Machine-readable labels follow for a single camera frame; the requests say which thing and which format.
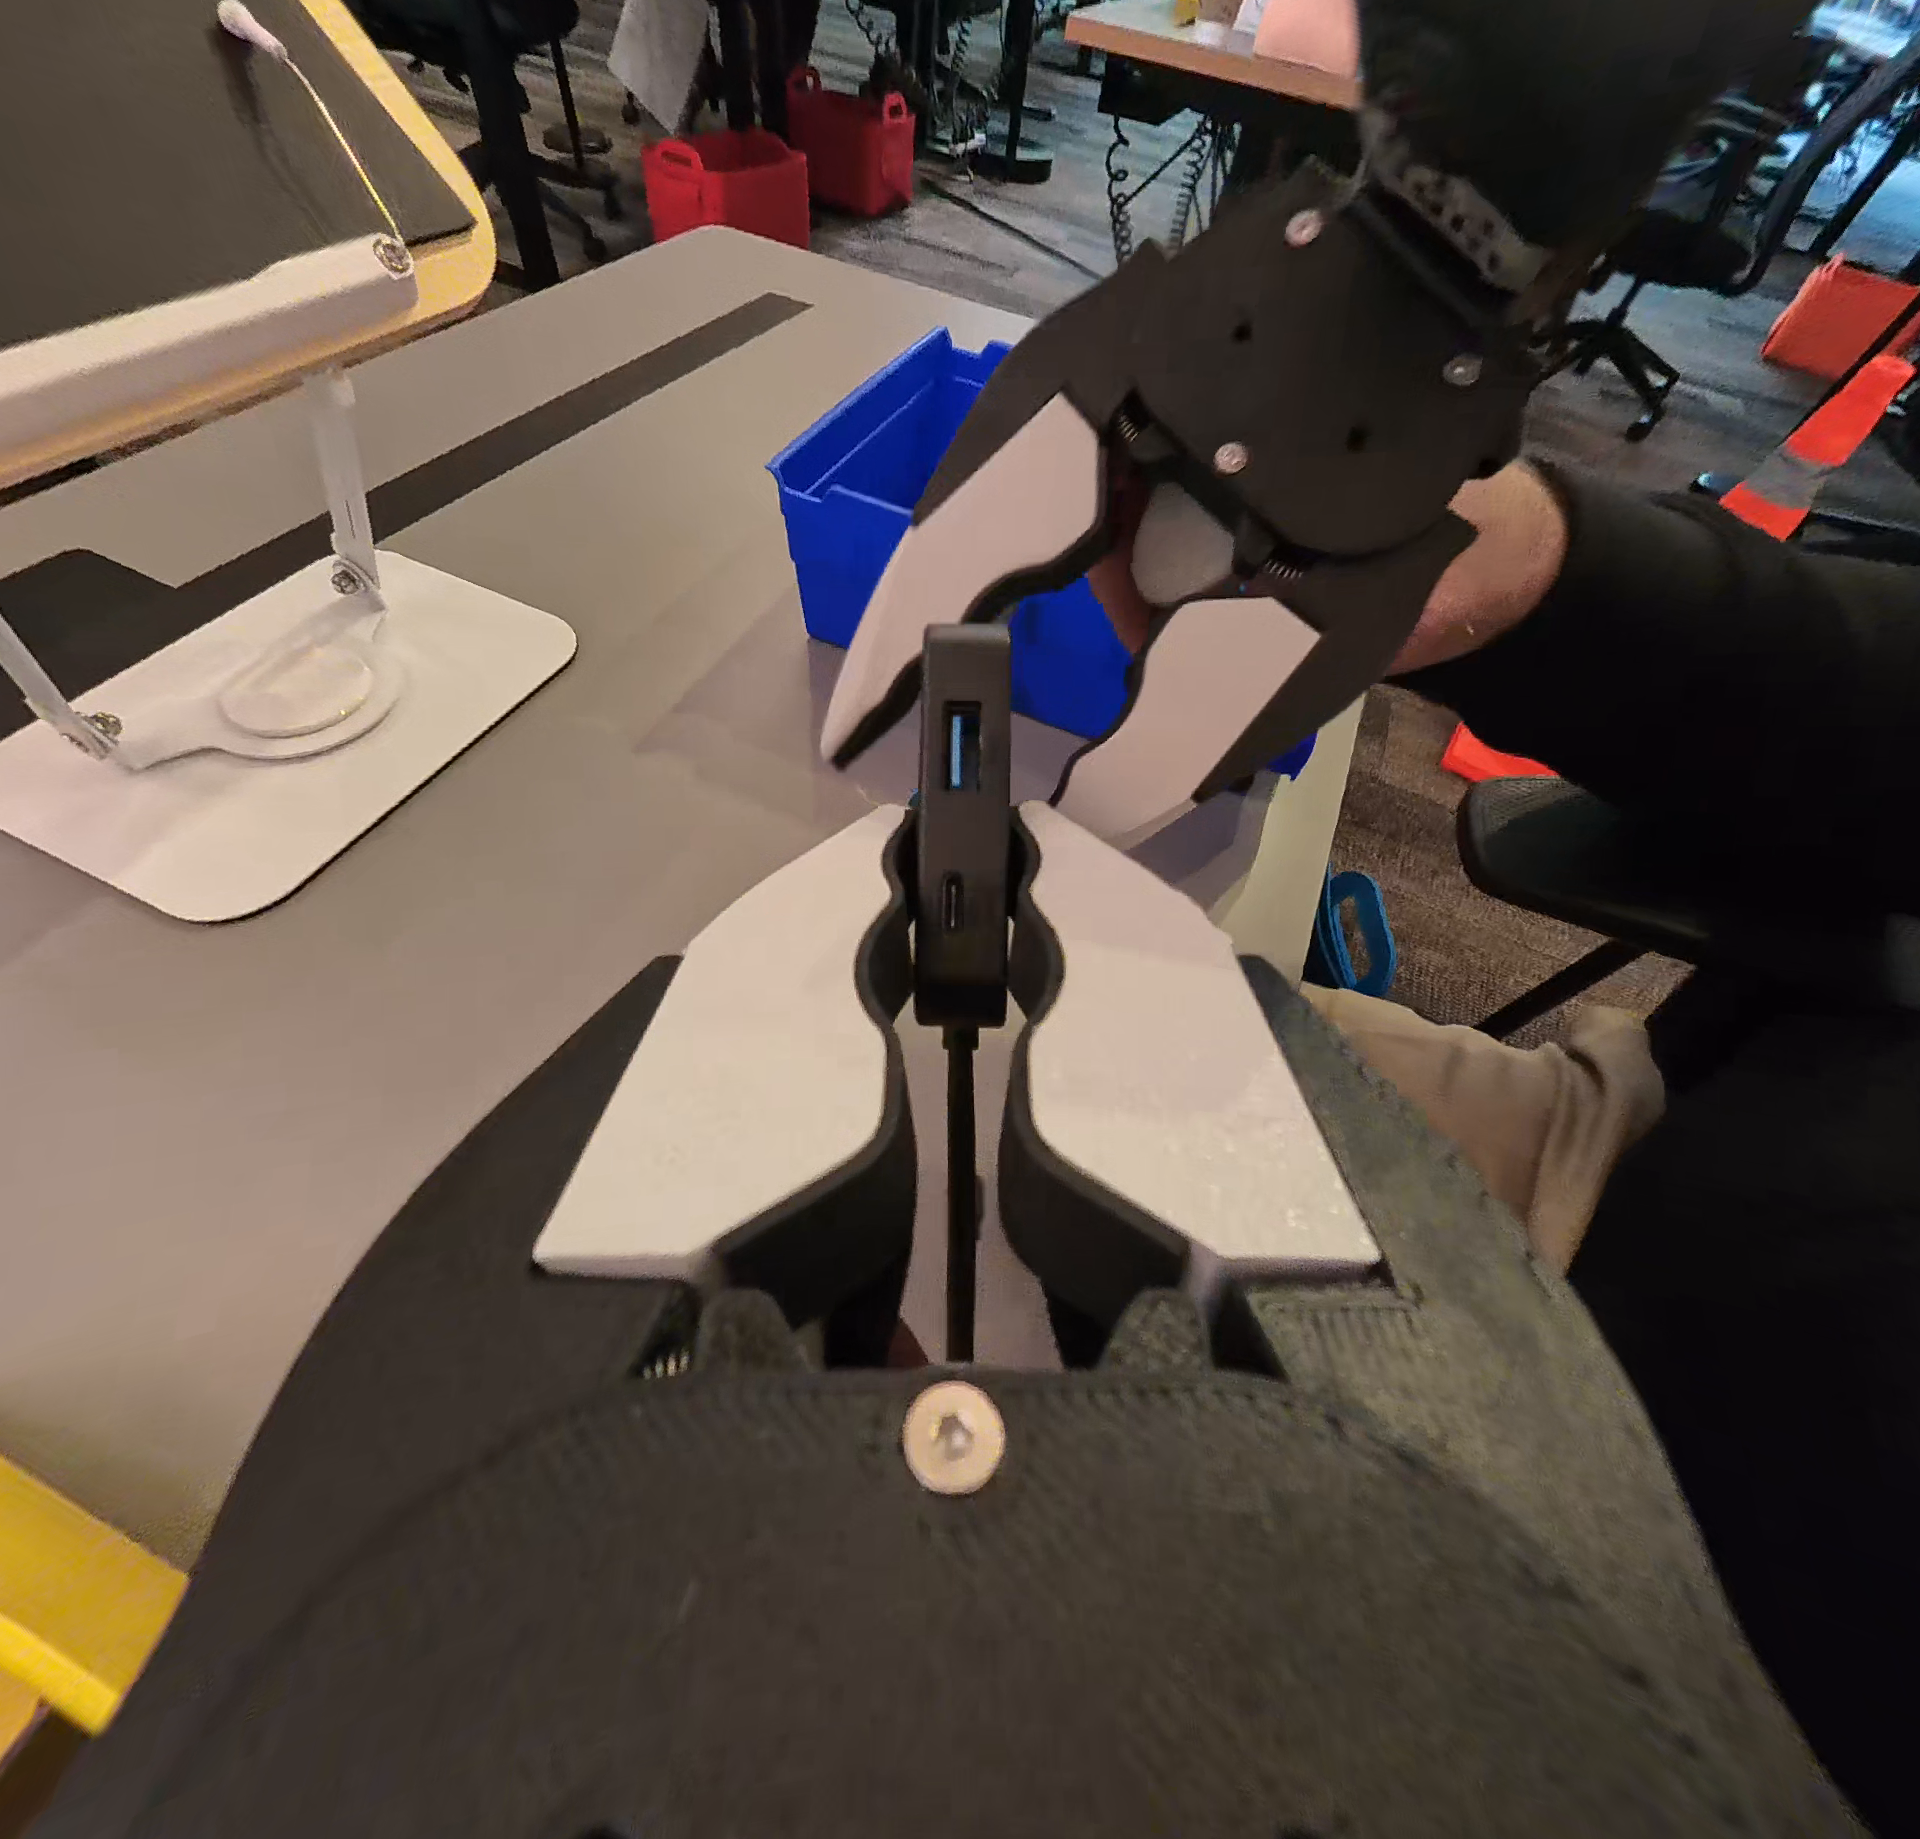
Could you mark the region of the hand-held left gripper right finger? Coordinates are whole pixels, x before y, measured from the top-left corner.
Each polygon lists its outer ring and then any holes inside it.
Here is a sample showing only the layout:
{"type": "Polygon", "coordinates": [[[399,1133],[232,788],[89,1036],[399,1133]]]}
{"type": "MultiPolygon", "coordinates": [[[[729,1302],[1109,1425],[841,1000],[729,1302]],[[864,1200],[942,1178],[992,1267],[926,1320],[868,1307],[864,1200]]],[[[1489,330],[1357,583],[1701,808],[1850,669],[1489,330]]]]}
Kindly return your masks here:
{"type": "Polygon", "coordinates": [[[1091,1368],[1154,1293],[1206,1337],[1265,1290],[1382,1293],[1381,1239],[1275,1030],[1284,977],[1044,802],[1015,824],[997,1202],[1060,1366],[1091,1368]]]}

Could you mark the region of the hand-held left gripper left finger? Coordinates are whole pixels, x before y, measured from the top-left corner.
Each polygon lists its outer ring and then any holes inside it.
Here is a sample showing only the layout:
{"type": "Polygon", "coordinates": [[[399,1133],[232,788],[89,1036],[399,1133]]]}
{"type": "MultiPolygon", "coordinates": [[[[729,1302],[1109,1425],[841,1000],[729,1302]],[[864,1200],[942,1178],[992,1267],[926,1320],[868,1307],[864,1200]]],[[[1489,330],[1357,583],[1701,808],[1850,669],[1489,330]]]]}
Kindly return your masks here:
{"type": "Polygon", "coordinates": [[[689,942],[540,1228],[542,1275],[764,1293],[828,1366],[886,1366],[918,1213],[915,827],[877,806],[689,942]]]}

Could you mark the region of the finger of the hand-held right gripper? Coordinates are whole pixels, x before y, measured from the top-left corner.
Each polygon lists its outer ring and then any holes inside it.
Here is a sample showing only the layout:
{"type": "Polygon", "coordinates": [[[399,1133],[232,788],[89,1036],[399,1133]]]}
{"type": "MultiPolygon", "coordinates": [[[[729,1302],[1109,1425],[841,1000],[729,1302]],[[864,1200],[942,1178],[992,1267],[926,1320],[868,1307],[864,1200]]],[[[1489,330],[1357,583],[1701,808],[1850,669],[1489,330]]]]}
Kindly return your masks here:
{"type": "Polygon", "coordinates": [[[1275,598],[1175,607],[1117,722],[1069,758],[1052,811],[1107,842],[1142,842],[1186,818],[1318,642],[1275,598]]]}
{"type": "Polygon", "coordinates": [[[825,709],[824,758],[852,768],[920,699],[926,627],[992,624],[1082,576],[1117,529],[1100,426],[1055,395],[903,533],[825,709]]]}

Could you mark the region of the blue plastic bin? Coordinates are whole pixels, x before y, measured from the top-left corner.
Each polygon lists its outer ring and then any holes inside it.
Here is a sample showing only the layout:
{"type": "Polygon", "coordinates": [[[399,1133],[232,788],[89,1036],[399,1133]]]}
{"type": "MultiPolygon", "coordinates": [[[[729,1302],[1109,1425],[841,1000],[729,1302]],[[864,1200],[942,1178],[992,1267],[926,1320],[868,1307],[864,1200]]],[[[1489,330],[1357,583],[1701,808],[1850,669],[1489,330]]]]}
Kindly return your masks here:
{"type": "MultiPolygon", "coordinates": [[[[1010,352],[929,331],[854,388],[770,463],[809,637],[849,648],[918,499],[1010,352]]],[[[1012,705],[1091,739],[1125,701],[1132,655],[1087,578],[1010,614],[1012,705]]]]}

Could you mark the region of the black usb hub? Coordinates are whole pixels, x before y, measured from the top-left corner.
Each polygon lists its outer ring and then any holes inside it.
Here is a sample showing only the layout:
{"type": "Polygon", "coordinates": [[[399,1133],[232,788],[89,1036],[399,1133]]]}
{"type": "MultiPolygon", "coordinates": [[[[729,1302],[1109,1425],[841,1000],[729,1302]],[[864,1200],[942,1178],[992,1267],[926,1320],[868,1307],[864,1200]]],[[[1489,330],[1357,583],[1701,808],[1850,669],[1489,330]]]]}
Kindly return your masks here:
{"type": "Polygon", "coordinates": [[[915,1015],[1006,1022],[1012,868],[1012,642],[997,624],[929,626],[915,830],[915,1015]]]}

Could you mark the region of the person's right forearm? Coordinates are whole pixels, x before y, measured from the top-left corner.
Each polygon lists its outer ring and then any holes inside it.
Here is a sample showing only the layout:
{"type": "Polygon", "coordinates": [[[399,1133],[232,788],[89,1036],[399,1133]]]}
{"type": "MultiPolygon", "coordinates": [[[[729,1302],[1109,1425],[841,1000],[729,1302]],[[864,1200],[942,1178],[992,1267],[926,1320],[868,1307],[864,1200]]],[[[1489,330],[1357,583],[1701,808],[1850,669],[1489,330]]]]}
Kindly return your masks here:
{"type": "Polygon", "coordinates": [[[1696,854],[1711,909],[1915,919],[1917,568],[1530,463],[1570,521],[1559,583],[1492,648],[1395,683],[1696,854]]]}

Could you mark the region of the person's right hand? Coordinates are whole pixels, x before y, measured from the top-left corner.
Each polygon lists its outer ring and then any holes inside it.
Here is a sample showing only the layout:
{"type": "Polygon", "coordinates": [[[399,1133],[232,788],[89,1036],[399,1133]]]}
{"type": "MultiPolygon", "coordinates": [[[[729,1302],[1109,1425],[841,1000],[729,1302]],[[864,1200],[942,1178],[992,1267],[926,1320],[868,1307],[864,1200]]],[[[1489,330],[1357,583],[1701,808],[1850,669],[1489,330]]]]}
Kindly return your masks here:
{"type": "Polygon", "coordinates": [[[1522,626],[1560,578],[1570,521],[1557,487],[1518,458],[1488,479],[1466,482],[1453,515],[1471,542],[1443,572],[1390,679],[1450,667],[1522,626]]]}

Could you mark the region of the person's leg in khaki pants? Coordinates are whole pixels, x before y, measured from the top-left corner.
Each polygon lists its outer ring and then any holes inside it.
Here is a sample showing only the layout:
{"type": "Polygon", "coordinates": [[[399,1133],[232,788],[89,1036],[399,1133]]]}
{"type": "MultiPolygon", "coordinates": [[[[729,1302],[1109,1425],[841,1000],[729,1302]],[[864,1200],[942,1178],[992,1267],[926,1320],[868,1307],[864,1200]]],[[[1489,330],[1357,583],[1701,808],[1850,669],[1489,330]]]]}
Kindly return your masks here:
{"type": "Polygon", "coordinates": [[[1646,1024],[1595,1007],[1567,1038],[1524,1047],[1357,989],[1303,992],[1477,1170],[1537,1260],[1567,1275],[1621,1159],[1667,1108],[1646,1024]]]}

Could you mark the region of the wooden background desk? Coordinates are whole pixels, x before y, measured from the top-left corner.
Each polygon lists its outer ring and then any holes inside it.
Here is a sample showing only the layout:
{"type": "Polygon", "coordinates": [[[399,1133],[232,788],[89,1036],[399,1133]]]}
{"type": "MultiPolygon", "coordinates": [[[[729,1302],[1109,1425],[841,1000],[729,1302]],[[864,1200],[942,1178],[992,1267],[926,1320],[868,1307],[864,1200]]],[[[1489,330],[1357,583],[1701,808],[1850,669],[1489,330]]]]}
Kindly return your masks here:
{"type": "Polygon", "coordinates": [[[1359,84],[1300,60],[1271,58],[1250,31],[1177,20],[1177,0],[1110,0],[1078,7],[1066,20],[1069,45],[1134,64],[1204,76],[1265,97],[1355,110],[1359,84]]]}

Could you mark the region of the black office chair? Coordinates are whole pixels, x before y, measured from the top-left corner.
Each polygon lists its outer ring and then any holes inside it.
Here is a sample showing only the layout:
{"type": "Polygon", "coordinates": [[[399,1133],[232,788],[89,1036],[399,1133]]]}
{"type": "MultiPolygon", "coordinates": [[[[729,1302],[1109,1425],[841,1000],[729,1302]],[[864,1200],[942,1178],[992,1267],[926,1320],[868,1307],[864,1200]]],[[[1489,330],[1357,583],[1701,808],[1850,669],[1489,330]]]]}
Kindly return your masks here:
{"type": "Polygon", "coordinates": [[[1633,962],[1701,962],[1714,917],[1696,854],[1560,777],[1488,777],[1456,815],[1461,868],[1477,891],[1597,934],[1597,946],[1480,1024],[1510,1039],[1633,962]]]}

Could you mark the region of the white tilting stand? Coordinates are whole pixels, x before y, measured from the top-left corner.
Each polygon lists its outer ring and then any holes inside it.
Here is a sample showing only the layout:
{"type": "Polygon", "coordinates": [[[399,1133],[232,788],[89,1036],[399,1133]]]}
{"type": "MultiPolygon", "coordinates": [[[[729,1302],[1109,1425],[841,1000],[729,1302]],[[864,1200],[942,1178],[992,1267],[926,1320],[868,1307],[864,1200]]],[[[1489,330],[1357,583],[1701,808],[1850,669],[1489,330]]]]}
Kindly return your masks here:
{"type": "Polygon", "coordinates": [[[242,919],[572,663],[561,618],[375,545],[354,389],[322,346],[419,300],[381,232],[4,350],[10,456],[294,358],[328,513],[325,558],[77,699],[4,626],[31,712],[2,751],[7,838],[175,919],[242,919]]]}

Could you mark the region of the orange reflective cone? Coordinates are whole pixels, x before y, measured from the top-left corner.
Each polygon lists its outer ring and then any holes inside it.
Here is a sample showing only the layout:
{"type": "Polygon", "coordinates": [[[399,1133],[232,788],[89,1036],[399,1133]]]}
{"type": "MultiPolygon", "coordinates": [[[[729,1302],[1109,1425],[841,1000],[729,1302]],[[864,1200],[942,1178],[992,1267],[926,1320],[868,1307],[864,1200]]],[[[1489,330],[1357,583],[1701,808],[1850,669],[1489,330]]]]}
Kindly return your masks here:
{"type": "Polygon", "coordinates": [[[1821,487],[1860,453],[1915,373],[1895,353],[1862,360],[1820,396],[1754,472],[1720,498],[1720,507],[1773,540],[1798,538],[1820,518],[1815,503],[1821,487]]]}

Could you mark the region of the orange fabric bin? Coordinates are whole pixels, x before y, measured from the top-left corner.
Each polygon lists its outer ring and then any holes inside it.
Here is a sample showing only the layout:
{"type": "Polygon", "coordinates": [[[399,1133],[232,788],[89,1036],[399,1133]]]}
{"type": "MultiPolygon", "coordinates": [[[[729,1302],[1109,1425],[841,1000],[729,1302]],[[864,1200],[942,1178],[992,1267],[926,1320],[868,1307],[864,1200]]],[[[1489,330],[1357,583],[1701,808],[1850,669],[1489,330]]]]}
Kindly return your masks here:
{"type": "Polygon", "coordinates": [[[1761,343],[1761,360],[1832,384],[1874,355],[1912,358],[1918,284],[1844,256],[1820,263],[1761,343]]]}

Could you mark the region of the yellow plastic bin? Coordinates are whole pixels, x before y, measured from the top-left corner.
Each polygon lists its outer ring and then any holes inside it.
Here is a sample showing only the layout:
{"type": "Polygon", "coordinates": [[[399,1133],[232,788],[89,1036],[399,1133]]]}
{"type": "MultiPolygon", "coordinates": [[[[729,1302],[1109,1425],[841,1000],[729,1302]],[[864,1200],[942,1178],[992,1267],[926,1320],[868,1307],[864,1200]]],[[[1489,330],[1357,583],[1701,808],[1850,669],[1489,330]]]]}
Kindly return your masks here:
{"type": "Polygon", "coordinates": [[[99,1733],[153,1658],[187,1575],[2,1461],[2,1750],[56,1717],[99,1733]]]}

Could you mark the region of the wooden board with black mat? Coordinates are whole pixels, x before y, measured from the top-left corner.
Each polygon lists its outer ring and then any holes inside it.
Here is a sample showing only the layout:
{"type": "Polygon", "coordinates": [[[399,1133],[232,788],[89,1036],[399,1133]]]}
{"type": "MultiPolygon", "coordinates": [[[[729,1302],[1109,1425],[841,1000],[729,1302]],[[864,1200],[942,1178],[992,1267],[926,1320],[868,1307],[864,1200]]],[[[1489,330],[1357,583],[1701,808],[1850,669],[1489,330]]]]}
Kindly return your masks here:
{"type": "Polygon", "coordinates": [[[462,195],[300,0],[2,0],[2,344],[238,283],[462,195]]]}

